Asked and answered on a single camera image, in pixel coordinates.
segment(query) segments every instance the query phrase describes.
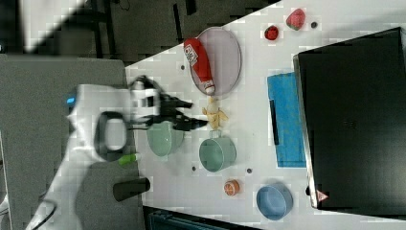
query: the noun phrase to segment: black cable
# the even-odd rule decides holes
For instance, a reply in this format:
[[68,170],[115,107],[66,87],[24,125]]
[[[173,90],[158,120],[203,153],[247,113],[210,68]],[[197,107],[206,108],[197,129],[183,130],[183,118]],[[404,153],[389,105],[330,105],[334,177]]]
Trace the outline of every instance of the black cable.
[[129,3],[129,0],[127,0],[127,4],[128,4],[128,7],[127,8],[123,8],[123,6],[122,6],[122,1],[120,0],[120,2],[119,2],[119,5],[120,5],[120,8],[123,10],[123,11],[129,11],[129,9],[131,8],[131,5],[130,5],[130,3]]
[[55,202],[53,202],[52,200],[48,200],[48,199],[44,199],[43,202],[48,202],[54,205],[54,209],[51,211],[50,215],[48,215],[48,217],[46,217],[44,220],[42,220],[35,228],[33,228],[33,230],[38,229],[40,226],[42,226],[46,221],[48,221],[48,219],[51,218],[51,216],[54,215],[56,208],[57,208],[57,204]]

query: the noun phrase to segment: green object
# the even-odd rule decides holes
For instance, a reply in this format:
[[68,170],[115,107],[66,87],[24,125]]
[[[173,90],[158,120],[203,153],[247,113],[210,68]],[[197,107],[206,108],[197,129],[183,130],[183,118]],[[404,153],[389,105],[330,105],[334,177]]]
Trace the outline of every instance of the green object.
[[237,157],[236,147],[228,137],[221,137],[220,130],[210,131],[210,139],[200,145],[199,157],[209,172],[218,172],[231,166]]
[[174,152],[183,142],[184,131],[175,130],[170,122],[154,124],[147,130],[150,148],[157,156]]
[[129,154],[129,155],[124,155],[119,159],[119,164],[121,166],[129,164],[131,162],[134,162],[137,160],[137,157],[135,156],[135,154]]

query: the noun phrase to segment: red object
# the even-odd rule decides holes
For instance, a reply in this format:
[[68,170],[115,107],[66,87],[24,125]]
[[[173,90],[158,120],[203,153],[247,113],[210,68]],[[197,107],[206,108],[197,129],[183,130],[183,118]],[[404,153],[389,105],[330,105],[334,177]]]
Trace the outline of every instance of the red object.
[[278,27],[276,27],[276,26],[271,26],[268,29],[266,29],[266,31],[265,31],[265,37],[268,40],[275,40],[275,39],[277,39],[278,35],[279,35],[279,30],[278,30]]
[[208,94],[214,93],[212,71],[206,49],[197,38],[189,38],[184,42],[184,52],[194,72],[204,84]]
[[288,27],[295,31],[299,31],[305,23],[305,12],[301,9],[297,9],[290,13],[286,19],[286,24]]

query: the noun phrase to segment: green bowl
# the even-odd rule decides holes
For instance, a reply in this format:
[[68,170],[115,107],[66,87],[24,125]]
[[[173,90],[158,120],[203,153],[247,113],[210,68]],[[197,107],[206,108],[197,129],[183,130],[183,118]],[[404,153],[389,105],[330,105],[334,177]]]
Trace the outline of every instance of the green bowl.
[[171,122],[152,125],[147,130],[149,147],[157,156],[175,152],[183,142],[184,131],[172,128]]

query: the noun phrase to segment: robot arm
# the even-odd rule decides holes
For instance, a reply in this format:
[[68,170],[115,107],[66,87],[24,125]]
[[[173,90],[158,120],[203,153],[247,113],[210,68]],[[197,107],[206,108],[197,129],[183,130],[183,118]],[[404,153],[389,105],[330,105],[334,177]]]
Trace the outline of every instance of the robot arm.
[[[41,199],[27,230],[81,229],[75,212],[79,187],[96,162],[118,160],[130,152],[127,132],[131,126],[170,121],[173,128],[190,131],[207,124],[178,111],[178,107],[191,108],[174,98],[146,76],[137,78],[129,89],[82,84],[67,101],[72,108],[68,120],[74,131],[50,188]],[[119,140],[109,145],[108,136]]]
[[190,131],[207,124],[207,121],[197,120],[185,116],[176,108],[191,108],[187,103],[166,94],[155,81],[146,76],[138,77],[130,84],[133,113],[132,124],[145,125],[146,128],[164,121],[172,122],[173,128]]

